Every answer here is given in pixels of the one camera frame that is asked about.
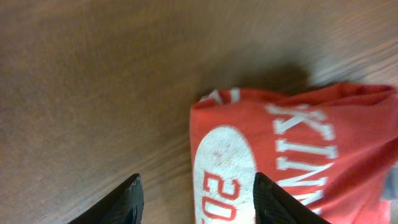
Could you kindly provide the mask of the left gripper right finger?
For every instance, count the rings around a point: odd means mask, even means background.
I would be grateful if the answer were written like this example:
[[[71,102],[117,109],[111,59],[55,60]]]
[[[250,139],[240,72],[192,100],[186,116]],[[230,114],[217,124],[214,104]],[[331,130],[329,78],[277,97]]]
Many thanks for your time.
[[[256,224],[330,224],[261,172],[255,175],[252,194]]]

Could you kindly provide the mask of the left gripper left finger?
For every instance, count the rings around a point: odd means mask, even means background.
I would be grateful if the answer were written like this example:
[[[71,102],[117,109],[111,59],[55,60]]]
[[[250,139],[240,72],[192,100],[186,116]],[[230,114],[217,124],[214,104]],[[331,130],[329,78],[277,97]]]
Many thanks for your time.
[[[141,224],[144,191],[140,174],[133,174],[69,224]]]

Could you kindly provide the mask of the orange t-shirt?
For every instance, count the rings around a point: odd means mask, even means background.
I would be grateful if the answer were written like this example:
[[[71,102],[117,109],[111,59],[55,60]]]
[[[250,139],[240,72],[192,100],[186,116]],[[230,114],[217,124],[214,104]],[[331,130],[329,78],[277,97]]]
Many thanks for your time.
[[[330,223],[389,223],[397,91],[336,84],[295,96],[215,90],[190,111],[197,223],[254,223],[262,172]]]

